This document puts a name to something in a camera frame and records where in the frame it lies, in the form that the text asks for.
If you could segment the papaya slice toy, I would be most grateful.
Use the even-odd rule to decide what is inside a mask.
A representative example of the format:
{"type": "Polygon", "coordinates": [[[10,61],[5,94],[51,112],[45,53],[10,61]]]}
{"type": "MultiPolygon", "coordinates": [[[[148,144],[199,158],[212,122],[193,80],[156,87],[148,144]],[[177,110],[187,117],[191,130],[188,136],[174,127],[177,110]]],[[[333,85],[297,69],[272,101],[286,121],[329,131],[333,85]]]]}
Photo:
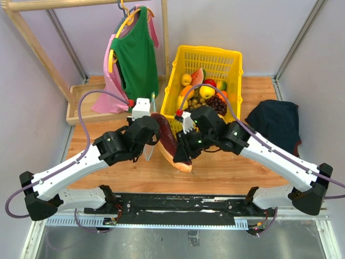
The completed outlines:
{"type": "Polygon", "coordinates": [[[159,124],[160,140],[158,147],[165,157],[165,159],[179,171],[184,173],[191,173],[192,163],[191,162],[174,162],[173,158],[177,151],[177,140],[170,128],[170,123],[165,116],[155,112],[150,115],[159,124]]]}

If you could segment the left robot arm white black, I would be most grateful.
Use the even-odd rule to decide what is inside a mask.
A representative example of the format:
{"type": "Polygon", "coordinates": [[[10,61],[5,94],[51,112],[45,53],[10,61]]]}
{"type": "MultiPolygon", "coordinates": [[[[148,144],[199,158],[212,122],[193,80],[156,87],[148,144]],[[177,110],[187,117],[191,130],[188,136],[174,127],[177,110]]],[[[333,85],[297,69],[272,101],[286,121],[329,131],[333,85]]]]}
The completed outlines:
{"type": "Polygon", "coordinates": [[[19,179],[29,217],[40,221],[62,210],[77,208],[100,214],[113,212],[119,203],[109,186],[77,190],[68,186],[118,162],[137,162],[145,145],[153,146],[159,141],[159,128],[155,119],[145,115],[129,126],[104,133],[79,155],[51,169],[37,174],[22,173],[19,179]]]}

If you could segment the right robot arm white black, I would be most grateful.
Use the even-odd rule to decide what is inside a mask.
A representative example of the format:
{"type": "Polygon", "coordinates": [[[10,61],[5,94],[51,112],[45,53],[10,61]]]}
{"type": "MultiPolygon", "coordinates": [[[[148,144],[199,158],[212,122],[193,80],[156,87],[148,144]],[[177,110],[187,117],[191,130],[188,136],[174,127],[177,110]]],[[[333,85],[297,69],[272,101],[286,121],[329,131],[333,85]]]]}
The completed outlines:
{"type": "Polygon", "coordinates": [[[174,162],[190,162],[212,146],[254,160],[288,181],[283,186],[252,187],[244,209],[256,216],[265,209],[294,207],[312,216],[319,214],[333,169],[323,163],[304,161],[272,144],[260,133],[235,120],[226,123],[211,107],[192,113],[178,110],[175,120],[183,125],[177,133],[174,162]]]}

